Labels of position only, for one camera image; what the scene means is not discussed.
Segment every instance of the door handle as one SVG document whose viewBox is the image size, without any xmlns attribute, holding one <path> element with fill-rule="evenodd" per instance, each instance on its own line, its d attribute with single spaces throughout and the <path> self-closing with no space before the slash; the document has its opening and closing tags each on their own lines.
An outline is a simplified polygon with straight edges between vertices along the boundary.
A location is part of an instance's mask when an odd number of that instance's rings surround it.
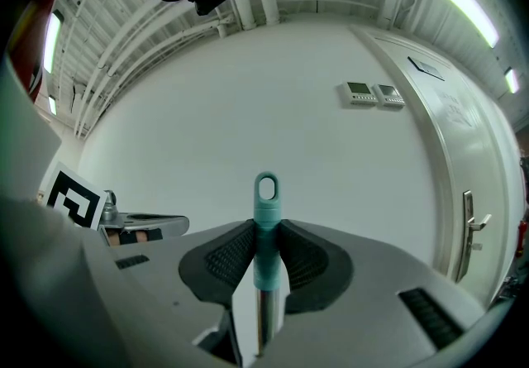
<svg viewBox="0 0 529 368">
<path fill-rule="evenodd" d="M 470 190 L 463 193 L 463 246 L 461 249 L 461 261 L 457 271 L 456 283 L 459 283 L 463 277 L 465 277 L 469 270 L 470 257 L 472 256 L 472 250 L 481 251 L 483 245 L 480 243 L 474 243 L 474 233 L 483 230 L 492 215 L 489 213 L 485 215 L 481 222 L 475 222 L 474 219 L 474 199 Z"/>
<path fill-rule="evenodd" d="M 492 217 L 493 216 L 490 213 L 488 213 L 478 224 L 476 224 L 475 222 L 469 222 L 469 227 L 470 229 L 472 229 L 473 232 L 480 232 L 481 230 L 485 228 L 485 226 L 490 221 L 490 218 Z"/>
</svg>

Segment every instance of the red object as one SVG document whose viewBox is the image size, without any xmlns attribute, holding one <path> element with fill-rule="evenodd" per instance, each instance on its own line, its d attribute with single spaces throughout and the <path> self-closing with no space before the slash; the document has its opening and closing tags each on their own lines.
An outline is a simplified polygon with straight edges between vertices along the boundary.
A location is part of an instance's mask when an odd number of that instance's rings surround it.
<svg viewBox="0 0 529 368">
<path fill-rule="evenodd" d="M 527 231 L 527 222 L 520 221 L 518 226 L 518 244 L 516 246 L 516 258 L 523 255 L 523 245 L 525 244 L 525 234 Z"/>
<path fill-rule="evenodd" d="M 35 102 L 42 84 L 42 54 L 46 26 L 54 0 L 35 0 L 27 10 L 20 31 L 9 45 L 9 55 L 22 86 Z"/>
</svg>

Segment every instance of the black vent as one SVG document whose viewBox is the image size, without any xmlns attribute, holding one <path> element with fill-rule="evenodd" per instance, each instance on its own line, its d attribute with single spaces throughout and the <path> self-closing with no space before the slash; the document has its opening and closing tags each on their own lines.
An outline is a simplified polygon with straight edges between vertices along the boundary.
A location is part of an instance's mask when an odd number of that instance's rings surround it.
<svg viewBox="0 0 529 368">
<path fill-rule="evenodd" d="M 143 264 L 147 262 L 149 258 L 145 255 L 136 255 L 130 256 L 128 258 L 123 258 L 116 261 L 117 268 L 124 270 L 125 268 L 130 268 L 131 266 Z"/>
<path fill-rule="evenodd" d="M 254 257 L 254 229 L 246 228 L 239 236 L 206 255 L 206 269 L 233 289 L 241 281 Z"/>
<path fill-rule="evenodd" d="M 463 334 L 455 322 L 423 289 L 409 290 L 398 296 L 438 350 L 448 346 Z"/>
</svg>

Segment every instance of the white ceiling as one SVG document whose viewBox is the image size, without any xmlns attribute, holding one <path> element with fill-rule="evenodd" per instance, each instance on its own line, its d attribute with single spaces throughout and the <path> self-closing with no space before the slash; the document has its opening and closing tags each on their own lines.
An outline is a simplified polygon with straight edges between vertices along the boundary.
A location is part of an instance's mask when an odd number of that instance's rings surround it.
<svg viewBox="0 0 529 368">
<path fill-rule="evenodd" d="M 200 41 L 206 36 L 218 36 L 212 29 L 203 33 L 176 41 L 172 45 L 156 51 L 145 62 L 134 68 L 126 79 L 122 79 L 127 70 L 153 47 L 177 34 L 179 31 L 225 18 L 232 14 L 229 2 L 222 4 L 217 12 L 199 17 L 195 12 L 187 12 L 173 19 L 166 26 L 158 29 L 141 45 L 125 58 L 116 73 L 102 86 L 107 67 L 112 65 L 126 45 L 136 37 L 138 32 L 152 26 L 159 16 L 170 9 L 174 3 L 159 2 L 152 6 L 144 16 L 132 22 L 130 30 L 109 55 L 106 66 L 99 70 L 97 63 L 103 52 L 111 44 L 112 38 L 133 14 L 145 7 L 146 0 L 56 0 L 55 9 L 65 16 L 55 52 L 54 67 L 51 75 L 46 75 L 46 87 L 43 88 L 37 105 L 47 108 L 46 89 L 57 99 L 57 117 L 65 124 L 74 127 L 85 118 L 80 132 L 86 137 L 91 131 L 97 114 L 104 114 L 120 95 L 134 84 L 144 73 L 153 69 L 169 55 L 173 55 L 186 46 Z M 515 129 L 529 119 L 529 87 L 527 86 L 527 50 L 518 40 L 518 20 L 510 12 L 504 0 L 478 0 L 496 26 L 500 41 L 490 49 L 485 40 L 479 36 L 470 21 L 448 0 L 277 0 L 282 16 L 297 12 L 337 13 L 370 20 L 382 28 L 402 30 L 413 34 L 418 40 L 433 44 L 438 49 L 453 57 L 477 77 L 486 91 L 498 100 Z M 264 24 L 264 10 L 261 0 L 250 0 L 257 24 Z M 228 34 L 240 30 L 238 23 L 227 26 Z M 510 94 L 503 74 L 512 66 L 518 73 L 521 90 Z M 94 92 L 99 97 L 92 103 L 92 109 L 79 115 L 79 107 L 90 79 L 91 92 L 84 99 L 86 111 Z M 108 100 L 107 97 L 115 86 L 119 90 Z"/>
</svg>

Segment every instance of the teal handle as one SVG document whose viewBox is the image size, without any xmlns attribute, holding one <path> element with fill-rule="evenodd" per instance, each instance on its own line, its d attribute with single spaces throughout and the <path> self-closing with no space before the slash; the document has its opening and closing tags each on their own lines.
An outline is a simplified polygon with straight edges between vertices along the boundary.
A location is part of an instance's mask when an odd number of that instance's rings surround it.
<svg viewBox="0 0 529 368">
<path fill-rule="evenodd" d="M 274 182 L 274 196 L 263 199 L 260 195 L 262 179 Z M 281 191 L 275 174 L 264 172 L 255 178 L 254 185 L 255 263 L 254 285 L 259 290 L 279 288 L 281 259 L 277 246 L 277 226 L 281 221 Z"/>
</svg>

